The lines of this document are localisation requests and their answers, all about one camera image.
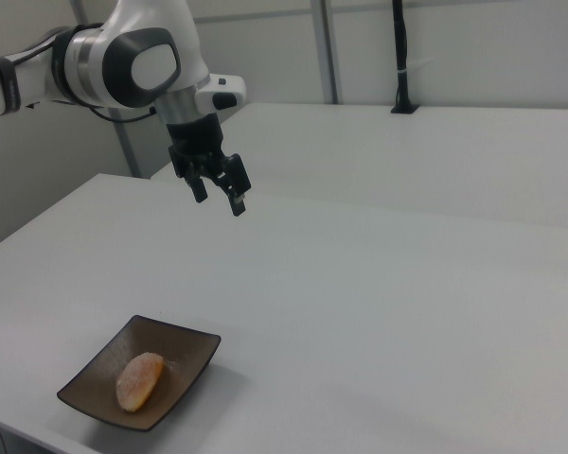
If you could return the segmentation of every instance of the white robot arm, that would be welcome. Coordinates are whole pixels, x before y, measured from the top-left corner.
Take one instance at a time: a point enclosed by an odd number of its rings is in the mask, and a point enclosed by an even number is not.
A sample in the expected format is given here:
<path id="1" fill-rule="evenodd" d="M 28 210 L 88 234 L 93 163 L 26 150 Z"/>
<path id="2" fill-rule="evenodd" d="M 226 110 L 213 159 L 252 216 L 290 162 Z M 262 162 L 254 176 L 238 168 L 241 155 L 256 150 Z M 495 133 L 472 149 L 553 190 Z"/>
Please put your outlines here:
<path id="1" fill-rule="evenodd" d="M 234 215 L 251 187 L 241 158 L 225 156 L 216 112 L 244 103 L 244 81 L 208 72 L 186 0 L 119 0 L 104 25 L 51 30 L 0 57 L 0 115 L 53 100 L 91 109 L 152 106 L 166 124 L 170 158 L 196 201 L 201 177 L 227 194 Z"/>

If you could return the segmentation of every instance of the square plate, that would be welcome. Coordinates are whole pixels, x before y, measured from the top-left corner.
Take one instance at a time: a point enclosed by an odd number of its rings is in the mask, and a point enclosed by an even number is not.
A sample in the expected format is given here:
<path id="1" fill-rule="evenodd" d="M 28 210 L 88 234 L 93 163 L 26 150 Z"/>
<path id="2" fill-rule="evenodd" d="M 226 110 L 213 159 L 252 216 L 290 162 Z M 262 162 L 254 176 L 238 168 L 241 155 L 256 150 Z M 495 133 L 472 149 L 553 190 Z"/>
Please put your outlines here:
<path id="1" fill-rule="evenodd" d="M 221 337 L 135 315 L 57 396 L 70 407 L 121 428 L 151 430 L 202 374 Z M 145 352 L 164 358 L 164 370 L 145 405 L 124 411 L 115 381 L 129 361 Z"/>

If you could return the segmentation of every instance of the black cable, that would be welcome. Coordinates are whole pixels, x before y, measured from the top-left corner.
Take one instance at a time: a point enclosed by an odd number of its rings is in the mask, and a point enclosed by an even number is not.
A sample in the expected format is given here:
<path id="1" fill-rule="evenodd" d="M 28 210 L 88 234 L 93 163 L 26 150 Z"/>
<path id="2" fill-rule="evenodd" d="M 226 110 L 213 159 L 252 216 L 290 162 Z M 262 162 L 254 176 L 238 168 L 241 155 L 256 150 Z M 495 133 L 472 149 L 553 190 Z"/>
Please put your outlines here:
<path id="1" fill-rule="evenodd" d="M 146 118 L 149 118 L 151 116 L 154 116 L 156 114 L 155 108 L 151 107 L 150 108 L 150 112 L 146 113 L 145 115 L 141 115 L 138 116 L 137 118 L 130 118 L 128 120 L 119 120 L 117 118 L 110 118 L 109 116 L 104 115 L 103 113 L 100 113 L 97 111 L 97 109 L 92 109 L 89 108 L 89 110 L 95 114 L 96 116 L 98 116 L 99 118 L 101 118 L 102 120 L 105 121 L 110 121 L 112 123 L 118 123 L 118 124 L 124 124 L 124 123 L 134 123 L 135 121 L 141 121 L 141 120 L 145 120 Z"/>
<path id="2" fill-rule="evenodd" d="M 42 54 L 43 52 L 45 52 L 46 50 L 50 49 L 53 46 L 53 43 L 50 42 L 48 44 L 43 45 L 42 47 L 38 47 L 36 50 L 34 50 L 33 52 L 30 52 L 27 55 L 24 55 L 23 57 L 17 59 L 17 60 L 13 60 L 12 61 L 12 65 L 13 66 L 18 66 L 21 63 L 25 63 L 28 60 L 33 59 L 34 57 Z"/>
<path id="3" fill-rule="evenodd" d="M 0 432 L 0 443 L 2 443 L 2 449 L 4 450 L 4 454 L 9 454 L 9 452 L 7 450 L 7 444 L 4 441 L 4 437 L 2 436 L 1 432 Z"/>

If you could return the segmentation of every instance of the white table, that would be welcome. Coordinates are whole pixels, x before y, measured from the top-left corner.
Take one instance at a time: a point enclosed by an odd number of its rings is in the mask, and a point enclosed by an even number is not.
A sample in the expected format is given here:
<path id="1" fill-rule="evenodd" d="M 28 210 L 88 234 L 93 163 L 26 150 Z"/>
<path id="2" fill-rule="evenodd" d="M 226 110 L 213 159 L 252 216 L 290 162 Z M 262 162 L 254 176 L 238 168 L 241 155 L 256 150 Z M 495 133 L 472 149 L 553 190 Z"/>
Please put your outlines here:
<path id="1" fill-rule="evenodd" d="M 255 192 L 568 227 L 568 111 L 251 104 L 223 124 Z M 168 165 L 152 177 L 178 181 Z"/>
<path id="2" fill-rule="evenodd" d="M 0 425 L 72 454 L 568 453 L 568 228 L 284 197 L 271 156 L 239 218 L 98 176 L 0 244 Z M 149 433 L 55 395 L 134 314 L 222 335 Z"/>

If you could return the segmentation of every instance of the white wall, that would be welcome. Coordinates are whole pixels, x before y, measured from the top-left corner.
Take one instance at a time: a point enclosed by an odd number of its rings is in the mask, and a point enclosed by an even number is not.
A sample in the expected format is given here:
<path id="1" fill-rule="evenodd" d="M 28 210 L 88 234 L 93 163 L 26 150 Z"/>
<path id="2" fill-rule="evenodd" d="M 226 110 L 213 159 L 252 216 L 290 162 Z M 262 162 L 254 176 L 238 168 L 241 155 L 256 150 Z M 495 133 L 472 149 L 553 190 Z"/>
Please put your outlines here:
<path id="1" fill-rule="evenodd" d="M 188 3 L 210 70 L 243 76 L 250 102 L 331 101 L 319 1 Z M 83 4 L 104 21 L 115 0 Z M 393 104 L 391 0 L 327 4 L 340 102 Z M 568 109 L 568 0 L 404 0 L 404 11 L 416 103 Z M 169 161 L 157 119 L 127 131 L 145 177 Z"/>
<path id="2" fill-rule="evenodd" d="M 0 55 L 74 24 L 64 0 L 0 0 Z M 84 109 L 46 103 L 0 117 L 0 241 L 99 172 L 129 174 L 112 125 Z"/>
<path id="3" fill-rule="evenodd" d="M 345 103 L 391 104 L 389 0 L 332 0 Z M 406 0 L 411 97 L 423 105 L 568 108 L 568 0 Z"/>

